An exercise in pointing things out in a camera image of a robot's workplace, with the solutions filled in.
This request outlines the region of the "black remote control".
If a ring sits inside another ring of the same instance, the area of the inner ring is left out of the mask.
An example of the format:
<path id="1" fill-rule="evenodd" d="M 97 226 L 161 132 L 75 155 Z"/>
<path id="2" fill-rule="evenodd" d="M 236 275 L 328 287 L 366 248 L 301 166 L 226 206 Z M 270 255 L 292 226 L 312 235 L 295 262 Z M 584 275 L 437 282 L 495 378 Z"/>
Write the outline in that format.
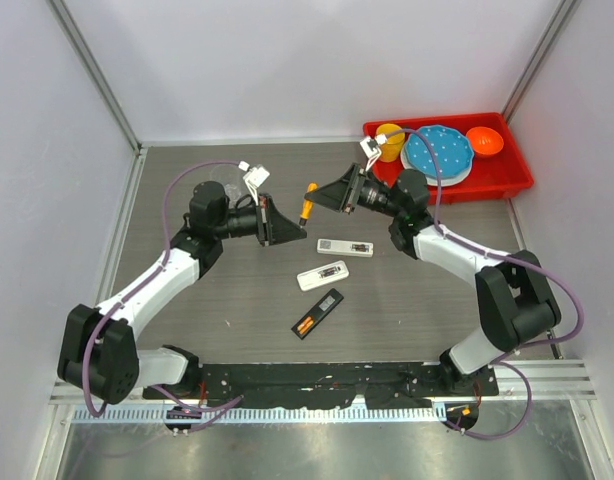
<path id="1" fill-rule="evenodd" d="M 291 327 L 291 331 L 301 340 L 304 340 L 342 301 L 344 296 L 335 288 L 330 289 L 315 305 Z M 297 326 L 308 316 L 314 318 L 316 325 L 306 334 L 300 335 Z"/>

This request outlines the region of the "orange battery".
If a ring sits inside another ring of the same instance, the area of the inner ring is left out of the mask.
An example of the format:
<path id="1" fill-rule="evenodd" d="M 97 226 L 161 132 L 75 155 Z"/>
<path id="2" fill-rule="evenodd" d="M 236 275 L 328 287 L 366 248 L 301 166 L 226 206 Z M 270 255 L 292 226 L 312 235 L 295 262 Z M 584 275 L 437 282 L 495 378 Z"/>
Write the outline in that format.
<path id="1" fill-rule="evenodd" d="M 317 321 L 312 317 L 307 317 L 298 327 L 300 335 L 306 335 L 315 325 Z"/>
<path id="2" fill-rule="evenodd" d="M 311 316 L 306 317 L 298 326 L 297 331 L 303 332 L 308 330 L 314 323 L 314 320 Z"/>

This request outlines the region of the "white remote with batteries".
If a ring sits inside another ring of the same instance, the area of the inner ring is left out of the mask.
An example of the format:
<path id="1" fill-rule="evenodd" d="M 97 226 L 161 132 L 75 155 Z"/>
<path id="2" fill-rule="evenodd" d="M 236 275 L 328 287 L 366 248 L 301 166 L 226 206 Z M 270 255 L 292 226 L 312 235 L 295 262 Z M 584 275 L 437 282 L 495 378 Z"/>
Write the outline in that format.
<path id="1" fill-rule="evenodd" d="M 371 258 L 374 246 L 371 242 L 319 239 L 316 251 L 324 255 Z"/>

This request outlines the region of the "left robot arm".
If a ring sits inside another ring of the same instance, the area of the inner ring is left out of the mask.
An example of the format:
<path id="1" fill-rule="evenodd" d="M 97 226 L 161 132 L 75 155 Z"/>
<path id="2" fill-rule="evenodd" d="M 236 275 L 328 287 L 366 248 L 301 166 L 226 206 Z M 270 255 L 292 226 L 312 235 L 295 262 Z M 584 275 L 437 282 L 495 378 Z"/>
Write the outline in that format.
<path id="1" fill-rule="evenodd" d="M 230 238 L 253 236 L 263 246 L 302 240 L 307 233 L 261 193 L 249 204 L 231 207 L 222 184 L 198 184 L 183 227 L 143 274 L 95 307 L 79 304 L 67 316 L 58 377 L 115 405 L 135 388 L 166 386 L 177 398 L 192 397 L 200 385 L 196 355 L 174 346 L 138 350 L 148 323 L 179 293 L 200 280 Z"/>

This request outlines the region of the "yellow handled screwdriver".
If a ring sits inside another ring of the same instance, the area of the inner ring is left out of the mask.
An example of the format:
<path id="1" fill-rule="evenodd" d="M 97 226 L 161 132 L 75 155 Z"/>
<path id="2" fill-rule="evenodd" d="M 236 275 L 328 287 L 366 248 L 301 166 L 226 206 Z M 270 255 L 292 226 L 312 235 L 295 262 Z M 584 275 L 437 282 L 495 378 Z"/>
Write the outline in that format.
<path id="1" fill-rule="evenodd" d="M 318 185 L 316 183 L 310 183 L 307 187 L 307 193 L 311 193 L 314 190 L 316 190 L 318 188 Z M 313 202 L 310 200 L 307 200 L 306 198 L 303 199 L 303 203 L 302 203 L 302 209 L 301 209 L 301 213 L 299 216 L 299 225 L 300 226 L 305 226 L 311 216 L 311 211 L 313 208 Z"/>

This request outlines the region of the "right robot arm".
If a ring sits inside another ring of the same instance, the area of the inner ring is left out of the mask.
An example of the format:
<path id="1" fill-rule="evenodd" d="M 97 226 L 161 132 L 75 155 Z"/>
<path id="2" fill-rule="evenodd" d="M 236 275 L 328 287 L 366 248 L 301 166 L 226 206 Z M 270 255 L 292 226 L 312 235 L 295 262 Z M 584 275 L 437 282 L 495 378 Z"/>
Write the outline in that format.
<path id="1" fill-rule="evenodd" d="M 440 386 L 459 395 L 492 361 L 557 326 L 561 311 L 533 253 L 488 250 L 435 224 L 429 197 L 426 177 L 416 170 L 402 171 L 392 186 L 386 186 L 357 164 L 304 196 L 332 211 L 350 214 L 364 207 L 390 217 L 390 239 L 398 251 L 436 265 L 474 288 L 479 326 L 439 358 Z"/>

